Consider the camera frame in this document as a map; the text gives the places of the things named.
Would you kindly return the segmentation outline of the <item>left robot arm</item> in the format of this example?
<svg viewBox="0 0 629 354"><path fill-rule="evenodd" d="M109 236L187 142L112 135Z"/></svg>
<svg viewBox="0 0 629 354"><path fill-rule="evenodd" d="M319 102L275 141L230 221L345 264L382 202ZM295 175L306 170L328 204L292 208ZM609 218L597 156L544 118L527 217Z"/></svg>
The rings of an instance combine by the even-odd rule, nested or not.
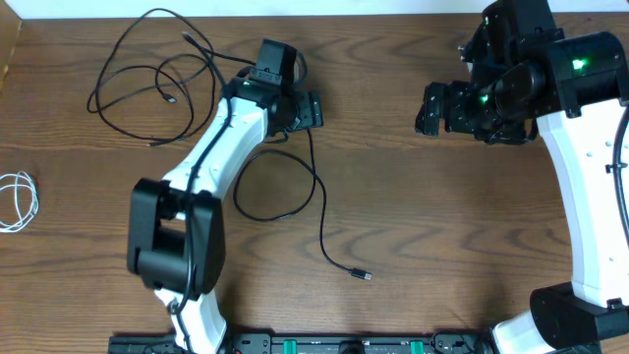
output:
<svg viewBox="0 0 629 354"><path fill-rule="evenodd" d="M189 353L218 352L227 331L214 292L226 258L222 202L247 156L268 137L322 124L319 97L301 89L306 71L298 49L264 40L253 67L223 83L186 158L132 191L127 268L164 304Z"/></svg>

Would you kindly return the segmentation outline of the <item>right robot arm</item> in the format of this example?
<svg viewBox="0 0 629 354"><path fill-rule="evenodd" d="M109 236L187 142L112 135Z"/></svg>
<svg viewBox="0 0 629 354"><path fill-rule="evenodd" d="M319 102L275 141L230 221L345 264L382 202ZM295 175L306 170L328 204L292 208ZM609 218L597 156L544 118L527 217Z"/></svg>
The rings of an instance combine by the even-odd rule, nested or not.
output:
<svg viewBox="0 0 629 354"><path fill-rule="evenodd" d="M426 87L416 130L489 145L542 138L572 252L568 282L479 338L479 353L597 353L628 331L628 63L619 39L565 36L545 1L498 0L459 49L471 79Z"/></svg>

